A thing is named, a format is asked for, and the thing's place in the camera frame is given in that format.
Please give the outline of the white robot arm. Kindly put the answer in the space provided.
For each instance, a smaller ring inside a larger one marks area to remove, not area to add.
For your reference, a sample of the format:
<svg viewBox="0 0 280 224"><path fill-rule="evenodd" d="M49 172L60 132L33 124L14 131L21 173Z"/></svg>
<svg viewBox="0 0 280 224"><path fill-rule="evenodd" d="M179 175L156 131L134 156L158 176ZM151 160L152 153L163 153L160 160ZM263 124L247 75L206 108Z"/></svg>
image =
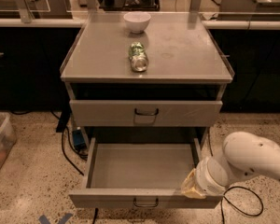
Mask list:
<svg viewBox="0 0 280 224"><path fill-rule="evenodd" d="M188 198L220 196L232 184L264 175L280 182L280 146L252 133L229 134L222 148L205 157L181 185Z"/></svg>

